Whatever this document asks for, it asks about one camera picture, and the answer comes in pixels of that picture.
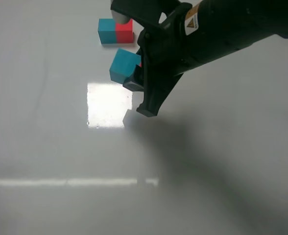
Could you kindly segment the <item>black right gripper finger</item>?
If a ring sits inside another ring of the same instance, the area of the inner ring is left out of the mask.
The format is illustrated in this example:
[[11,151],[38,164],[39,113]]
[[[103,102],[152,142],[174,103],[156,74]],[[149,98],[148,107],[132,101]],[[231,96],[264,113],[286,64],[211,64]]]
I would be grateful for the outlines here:
[[144,99],[137,112],[146,117],[155,117],[183,74],[160,75],[152,70],[144,74]]
[[136,65],[133,73],[124,81],[122,86],[131,92],[144,92],[143,68]]

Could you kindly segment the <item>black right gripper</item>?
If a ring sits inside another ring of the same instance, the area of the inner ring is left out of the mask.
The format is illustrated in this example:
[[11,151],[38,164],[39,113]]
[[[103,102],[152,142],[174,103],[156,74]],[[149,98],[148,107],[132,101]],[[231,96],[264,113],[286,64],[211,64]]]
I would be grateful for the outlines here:
[[144,78],[168,79],[272,35],[288,39],[288,0],[115,0],[143,27]]

